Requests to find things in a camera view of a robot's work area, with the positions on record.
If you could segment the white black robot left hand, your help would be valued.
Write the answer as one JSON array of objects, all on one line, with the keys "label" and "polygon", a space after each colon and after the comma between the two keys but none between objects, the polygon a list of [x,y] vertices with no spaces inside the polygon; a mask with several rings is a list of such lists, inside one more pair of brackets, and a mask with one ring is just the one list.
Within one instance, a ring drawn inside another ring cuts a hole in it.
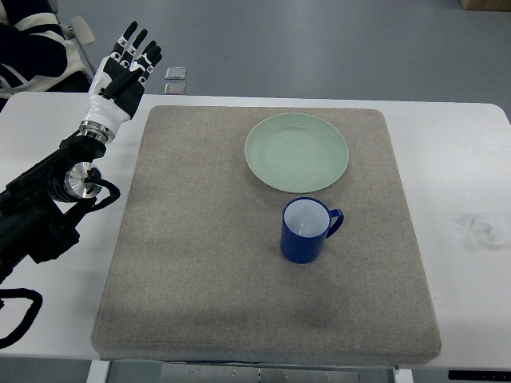
[{"label": "white black robot left hand", "polygon": [[147,38],[146,29],[132,22],[101,61],[89,88],[89,110],[80,124],[80,134],[103,144],[112,142],[122,124],[131,120],[145,92],[145,83],[162,59],[161,47]]}]

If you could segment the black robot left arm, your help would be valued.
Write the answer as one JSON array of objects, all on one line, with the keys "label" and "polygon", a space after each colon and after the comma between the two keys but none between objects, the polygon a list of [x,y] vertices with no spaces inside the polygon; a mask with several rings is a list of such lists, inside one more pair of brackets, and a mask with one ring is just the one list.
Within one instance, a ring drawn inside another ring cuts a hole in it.
[{"label": "black robot left arm", "polygon": [[72,169],[103,157],[104,143],[72,136],[59,149],[23,172],[1,193],[1,280],[25,258],[35,263],[59,258],[79,242],[76,226],[85,215],[121,196],[117,186],[93,167],[85,172],[83,196],[69,184]]}]

